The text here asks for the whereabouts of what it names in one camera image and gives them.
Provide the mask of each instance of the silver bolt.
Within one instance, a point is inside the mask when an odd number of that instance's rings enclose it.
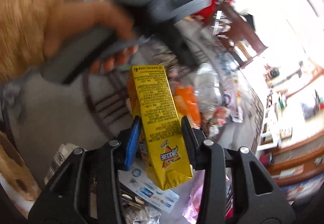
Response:
[[[246,147],[246,146],[243,146],[240,148],[240,152],[243,153],[243,154],[247,154],[250,150]]]
[[[82,150],[82,148],[80,148],[80,147],[75,148],[75,149],[73,150],[73,153],[74,153],[75,155],[80,155],[80,154],[82,154],[82,152],[83,152],[83,150]]]
[[[113,139],[109,142],[110,146],[115,147],[119,145],[119,141],[116,139]]]
[[[206,146],[212,146],[214,144],[214,141],[211,139],[204,140],[204,145]]]

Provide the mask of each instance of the clear plastic bottle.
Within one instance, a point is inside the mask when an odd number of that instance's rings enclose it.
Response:
[[[209,63],[199,66],[194,86],[198,107],[202,113],[213,112],[222,104],[218,74]]]

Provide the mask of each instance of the brown fuzzy sleeve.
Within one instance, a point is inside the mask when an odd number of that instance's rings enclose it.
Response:
[[[0,81],[44,61],[44,32],[50,8],[62,0],[0,0]]]

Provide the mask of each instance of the yellow box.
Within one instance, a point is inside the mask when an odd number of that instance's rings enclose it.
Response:
[[[192,178],[169,83],[161,65],[133,66],[127,83],[133,116],[141,116],[140,150],[148,177],[166,190]]]

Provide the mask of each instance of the hand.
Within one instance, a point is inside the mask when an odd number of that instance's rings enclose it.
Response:
[[[64,1],[59,7],[53,8],[47,21],[43,55],[45,58],[54,56],[62,43],[80,32],[86,31],[96,24],[115,29],[118,36],[125,40],[136,38],[132,32],[133,21],[119,7],[108,1]],[[111,71],[115,63],[126,64],[129,55],[137,51],[137,46],[130,47],[109,58],[103,63],[104,71]],[[99,73],[101,63],[95,61],[90,73]]]

